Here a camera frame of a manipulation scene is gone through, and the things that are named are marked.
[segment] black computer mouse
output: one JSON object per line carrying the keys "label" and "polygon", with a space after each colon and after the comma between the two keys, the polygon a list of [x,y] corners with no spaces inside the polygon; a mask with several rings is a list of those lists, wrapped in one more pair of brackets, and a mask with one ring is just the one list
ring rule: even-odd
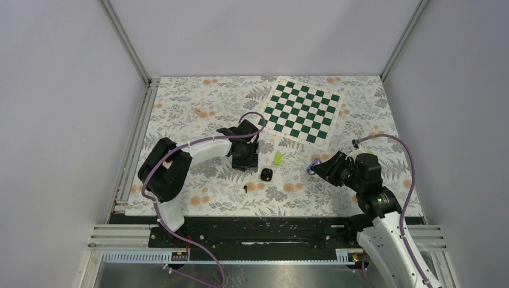
{"label": "black computer mouse", "polygon": [[268,181],[270,181],[272,179],[272,174],[273,174],[272,169],[263,168],[262,169],[262,174],[260,175],[260,178],[261,178],[261,180],[268,182]]}

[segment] gray wall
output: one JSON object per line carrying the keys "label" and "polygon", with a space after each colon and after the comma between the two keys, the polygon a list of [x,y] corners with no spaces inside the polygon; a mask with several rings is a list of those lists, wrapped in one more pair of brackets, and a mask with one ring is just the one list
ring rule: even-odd
{"label": "gray wall", "polygon": [[0,287],[71,286],[143,85],[98,1],[0,1]]}
{"label": "gray wall", "polygon": [[509,283],[508,14],[507,1],[432,2],[386,82],[462,287]]}
{"label": "gray wall", "polygon": [[380,74],[419,0],[112,0],[152,77]]}

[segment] floral pattern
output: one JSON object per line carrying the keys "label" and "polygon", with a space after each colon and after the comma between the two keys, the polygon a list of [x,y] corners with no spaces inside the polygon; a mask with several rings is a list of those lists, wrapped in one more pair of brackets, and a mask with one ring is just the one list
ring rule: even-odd
{"label": "floral pattern", "polygon": [[[230,159],[214,158],[190,169],[179,200],[184,215],[210,216],[341,216],[361,213],[355,193],[333,187],[306,173],[315,158],[328,160],[338,150],[350,152],[351,140],[368,134],[397,135],[385,90],[378,76],[292,77],[309,85],[338,91],[343,104],[327,151],[271,133],[260,134],[259,171],[248,174],[231,168]],[[162,137],[190,141],[236,125],[248,111],[260,111],[276,77],[164,77],[160,81],[137,169]],[[257,123],[255,116],[248,116]],[[410,184],[409,165],[402,147],[391,139],[363,143],[382,164],[384,184],[400,203]],[[276,153],[281,166],[273,165]],[[262,168],[273,169],[271,182],[259,179]],[[136,178],[126,215],[155,215],[152,203],[141,196]],[[412,196],[409,216],[422,216],[417,196]]]}

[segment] yellow-green block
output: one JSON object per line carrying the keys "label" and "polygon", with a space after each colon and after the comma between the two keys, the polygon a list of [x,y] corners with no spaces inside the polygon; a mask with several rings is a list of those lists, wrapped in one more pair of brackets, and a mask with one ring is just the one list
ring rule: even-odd
{"label": "yellow-green block", "polygon": [[281,165],[281,161],[283,161],[283,154],[276,154],[276,159],[274,160],[274,165]]}

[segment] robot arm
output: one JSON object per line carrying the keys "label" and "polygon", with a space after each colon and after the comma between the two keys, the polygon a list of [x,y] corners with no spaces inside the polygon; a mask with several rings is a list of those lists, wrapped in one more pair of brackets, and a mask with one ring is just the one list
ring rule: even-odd
{"label": "robot arm", "polygon": [[[216,136],[247,135],[258,131],[248,120],[243,120],[238,127],[221,128]],[[161,212],[161,219],[173,231],[184,224],[182,206],[177,198],[189,169],[197,163],[214,157],[232,156],[234,169],[249,172],[258,168],[258,137],[253,142],[252,137],[240,139],[216,139],[194,144],[172,154],[166,161],[171,162],[169,168],[160,166],[147,184],[147,190],[156,198],[155,203]],[[175,143],[168,138],[157,142],[145,162],[138,171],[138,178],[144,182],[149,172],[163,158],[168,151],[175,149],[182,143]]]}
{"label": "robot arm", "polygon": [[[345,185],[357,193],[364,214],[349,219],[347,237],[355,238],[366,250],[388,287],[441,286],[424,262],[412,236],[400,233],[401,207],[392,191],[382,185],[382,169],[377,156],[359,150],[350,155],[338,152],[332,159],[312,166],[311,170],[330,184]],[[408,241],[428,282],[418,272],[403,238]]]}

